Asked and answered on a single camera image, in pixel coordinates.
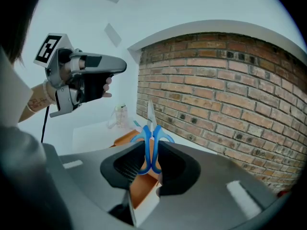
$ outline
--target wrist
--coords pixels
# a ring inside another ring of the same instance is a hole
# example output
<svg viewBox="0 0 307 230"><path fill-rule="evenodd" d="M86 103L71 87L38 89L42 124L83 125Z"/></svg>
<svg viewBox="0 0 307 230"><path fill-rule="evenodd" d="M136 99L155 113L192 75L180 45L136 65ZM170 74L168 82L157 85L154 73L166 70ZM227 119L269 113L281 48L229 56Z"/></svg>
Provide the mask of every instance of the wrist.
<svg viewBox="0 0 307 230"><path fill-rule="evenodd" d="M53 88L49 81L46 82L46 91L49 97L55 102L56 101L56 89Z"/></svg>

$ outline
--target hand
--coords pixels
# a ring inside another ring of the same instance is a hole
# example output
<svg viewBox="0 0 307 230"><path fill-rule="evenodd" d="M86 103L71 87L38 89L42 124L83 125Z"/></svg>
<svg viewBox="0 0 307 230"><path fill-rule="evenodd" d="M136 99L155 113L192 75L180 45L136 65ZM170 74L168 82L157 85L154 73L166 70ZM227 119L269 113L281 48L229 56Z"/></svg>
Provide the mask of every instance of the hand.
<svg viewBox="0 0 307 230"><path fill-rule="evenodd" d="M80 67L80 70L85 68L85 61L84 60L81 60L81 59L79 60L79 67ZM69 79L70 73L71 73L70 62L67 62L60 69L60 76L61 76L61 78L64 82L66 82ZM106 93L110 89L109 84L111 84L111 82L112 82L111 78L106 79L106 84L103 86L104 93L103 93L102 97L111 97L112 96L111 93Z"/></svg>

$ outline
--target brick wall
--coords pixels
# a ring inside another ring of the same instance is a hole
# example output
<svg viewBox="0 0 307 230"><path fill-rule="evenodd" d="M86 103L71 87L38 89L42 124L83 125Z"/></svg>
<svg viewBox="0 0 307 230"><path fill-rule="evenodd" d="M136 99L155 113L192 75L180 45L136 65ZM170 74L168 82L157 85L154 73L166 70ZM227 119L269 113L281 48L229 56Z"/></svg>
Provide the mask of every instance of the brick wall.
<svg viewBox="0 0 307 230"><path fill-rule="evenodd" d="M137 114L235 161L274 191L289 189L307 154L304 65L235 34L189 34L143 49Z"/></svg>

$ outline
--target bracelet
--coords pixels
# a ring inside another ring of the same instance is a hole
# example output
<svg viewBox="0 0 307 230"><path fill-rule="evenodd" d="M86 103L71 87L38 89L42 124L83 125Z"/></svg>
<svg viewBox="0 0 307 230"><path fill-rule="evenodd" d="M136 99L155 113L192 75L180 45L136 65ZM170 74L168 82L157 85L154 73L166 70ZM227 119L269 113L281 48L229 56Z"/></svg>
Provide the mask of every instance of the bracelet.
<svg viewBox="0 0 307 230"><path fill-rule="evenodd" d="M28 109L29 109L29 111L30 112L32 112L32 113L37 113L38 111L34 111L34 110L32 110L30 107L29 107L29 103L27 103L27 106L26 106Z"/></svg>
<svg viewBox="0 0 307 230"><path fill-rule="evenodd" d="M50 95L48 94L48 91L47 91L47 82L48 80L46 79L44 82L43 82L43 89L44 89L44 94L45 94L45 97L46 99L51 103L51 104L56 104L56 102L50 97Z"/></svg>

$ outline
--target tattoo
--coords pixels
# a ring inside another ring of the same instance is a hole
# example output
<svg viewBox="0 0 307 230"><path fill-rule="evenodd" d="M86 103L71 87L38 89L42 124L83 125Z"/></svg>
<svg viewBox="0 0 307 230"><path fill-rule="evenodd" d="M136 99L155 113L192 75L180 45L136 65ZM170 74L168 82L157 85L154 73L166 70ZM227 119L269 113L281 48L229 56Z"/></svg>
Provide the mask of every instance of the tattoo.
<svg viewBox="0 0 307 230"><path fill-rule="evenodd" d="M28 105L32 110L36 111L40 107L45 107L48 103L49 101L45 98L33 98L29 100Z"/></svg>

